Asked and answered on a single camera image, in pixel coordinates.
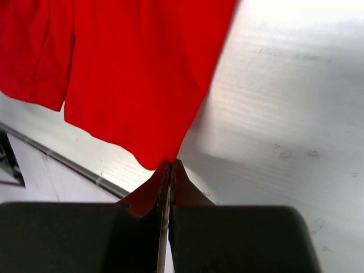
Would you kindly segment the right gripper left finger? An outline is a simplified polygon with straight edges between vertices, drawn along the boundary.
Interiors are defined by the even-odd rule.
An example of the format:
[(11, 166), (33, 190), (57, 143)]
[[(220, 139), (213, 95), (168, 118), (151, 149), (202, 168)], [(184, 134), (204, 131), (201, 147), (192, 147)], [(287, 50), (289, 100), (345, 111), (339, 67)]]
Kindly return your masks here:
[(116, 203), (2, 204), (1, 271), (163, 272), (170, 170)]

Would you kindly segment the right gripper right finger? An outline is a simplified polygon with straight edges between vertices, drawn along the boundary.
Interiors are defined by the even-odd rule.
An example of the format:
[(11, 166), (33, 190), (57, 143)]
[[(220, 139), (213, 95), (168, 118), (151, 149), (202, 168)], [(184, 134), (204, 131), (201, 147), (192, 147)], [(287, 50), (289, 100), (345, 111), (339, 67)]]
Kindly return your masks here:
[(176, 272), (320, 272), (307, 225), (289, 206), (216, 205), (171, 167), (169, 242)]

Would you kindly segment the red t shirt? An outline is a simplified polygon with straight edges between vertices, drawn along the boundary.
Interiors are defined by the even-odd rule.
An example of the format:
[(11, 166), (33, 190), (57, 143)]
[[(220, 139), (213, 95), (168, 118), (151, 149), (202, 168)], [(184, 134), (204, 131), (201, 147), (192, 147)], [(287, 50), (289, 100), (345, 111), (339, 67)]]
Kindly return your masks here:
[(2, 1), (1, 91), (132, 153), (174, 161), (236, 1)]

